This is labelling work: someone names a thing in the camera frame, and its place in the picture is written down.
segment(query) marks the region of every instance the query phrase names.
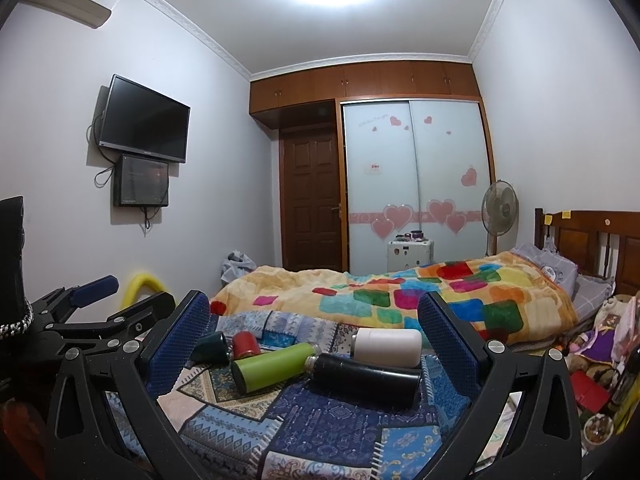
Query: colorful blanket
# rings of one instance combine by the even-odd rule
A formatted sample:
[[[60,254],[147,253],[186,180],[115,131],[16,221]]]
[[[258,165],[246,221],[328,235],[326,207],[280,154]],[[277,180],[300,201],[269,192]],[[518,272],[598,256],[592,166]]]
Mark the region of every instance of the colorful blanket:
[[[213,315],[207,333],[216,330],[228,339],[249,330],[265,351],[315,342],[345,354],[357,328],[263,309]],[[308,388],[303,377],[242,395],[228,366],[185,369],[158,403],[215,479],[410,480],[440,447],[437,414],[451,424],[468,405],[434,356],[423,356],[422,373],[419,399],[401,412]],[[124,443],[144,458],[120,399],[108,397]]]
[[[506,330],[510,344],[557,335],[577,322],[565,291],[510,252],[370,276],[259,267],[221,290],[212,309],[235,314],[265,308],[357,326],[419,329],[418,299],[433,291],[476,330]]]

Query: pillowcase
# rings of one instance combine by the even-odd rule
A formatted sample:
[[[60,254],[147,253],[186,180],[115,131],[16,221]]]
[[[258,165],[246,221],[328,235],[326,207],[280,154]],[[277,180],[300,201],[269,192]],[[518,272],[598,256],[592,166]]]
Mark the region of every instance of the pillowcase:
[[[594,276],[578,274],[572,298],[578,321],[592,316],[613,295],[615,286],[615,278],[603,280]]]
[[[540,250],[532,243],[516,247],[511,252],[539,267],[545,276],[562,288],[570,298],[574,296],[578,266],[571,260],[549,250]]]

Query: brown wooden door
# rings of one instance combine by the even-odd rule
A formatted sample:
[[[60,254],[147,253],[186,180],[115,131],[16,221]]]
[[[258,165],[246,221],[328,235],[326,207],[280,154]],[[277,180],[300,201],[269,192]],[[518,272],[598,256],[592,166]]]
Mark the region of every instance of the brown wooden door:
[[[415,89],[418,94],[449,94],[444,63],[439,61],[413,61]]]
[[[276,79],[279,79],[278,106],[296,105],[314,100],[307,70],[281,75]]]
[[[281,135],[284,267],[342,270],[335,126]]]
[[[279,78],[270,77],[251,83],[249,113],[271,110],[278,107]]]
[[[471,65],[466,63],[445,63],[444,70],[449,79],[449,90],[452,95],[480,97],[476,75]]]
[[[347,97],[379,95],[380,76],[377,63],[355,63],[344,66],[344,88]]]
[[[415,94],[411,61],[383,61],[377,66],[383,94]]]
[[[314,101],[345,97],[344,68],[342,66],[315,68],[310,70],[309,73],[314,92]]]

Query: door frame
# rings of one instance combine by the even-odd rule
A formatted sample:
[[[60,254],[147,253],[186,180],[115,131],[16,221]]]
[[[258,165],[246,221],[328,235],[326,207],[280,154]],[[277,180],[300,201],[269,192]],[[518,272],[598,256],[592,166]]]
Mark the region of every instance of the door frame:
[[[338,124],[333,121],[328,121],[325,123],[318,124],[308,124],[307,126],[292,126],[290,128],[283,128],[278,130],[278,180],[279,180],[279,189],[280,189],[280,248],[282,250],[282,266],[284,268],[289,267],[289,261],[287,259],[287,234],[286,234],[286,222],[285,222],[285,203],[284,203],[284,137],[287,134],[295,134],[297,132],[306,132],[313,130],[321,130],[322,128],[333,128],[334,126],[338,126]],[[337,136],[338,146],[338,177],[340,179],[340,199],[342,199],[342,167],[340,166],[340,133]],[[344,243],[344,229],[342,224],[340,224],[340,237],[342,238],[342,243]],[[344,266],[344,247],[342,247],[342,271],[344,272],[346,267]]]
[[[384,95],[367,95],[353,97],[338,97],[335,99],[335,117],[336,130],[338,134],[338,170],[340,171],[340,234],[342,235],[342,270],[349,269],[349,204],[347,202],[347,166],[346,152],[344,140],[344,121],[342,117],[342,105],[356,102],[366,101],[398,101],[408,99],[434,99],[434,100],[454,100],[454,101],[472,101],[478,103],[480,108],[480,117],[482,119],[482,129],[484,130],[484,143],[486,145],[486,158],[489,165],[489,184],[495,183],[495,164],[494,150],[491,142],[491,133],[489,131],[489,122],[486,118],[486,110],[484,109],[484,101],[478,96],[466,95],[442,95],[442,94],[384,94]],[[497,252],[498,240],[494,237],[492,240],[492,251]]]

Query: ceiling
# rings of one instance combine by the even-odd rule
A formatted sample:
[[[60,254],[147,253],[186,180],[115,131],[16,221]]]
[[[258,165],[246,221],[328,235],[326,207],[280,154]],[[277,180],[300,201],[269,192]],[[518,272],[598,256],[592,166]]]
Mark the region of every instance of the ceiling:
[[[299,0],[165,1],[254,76],[345,56],[467,56],[491,3],[369,0],[332,7]]]

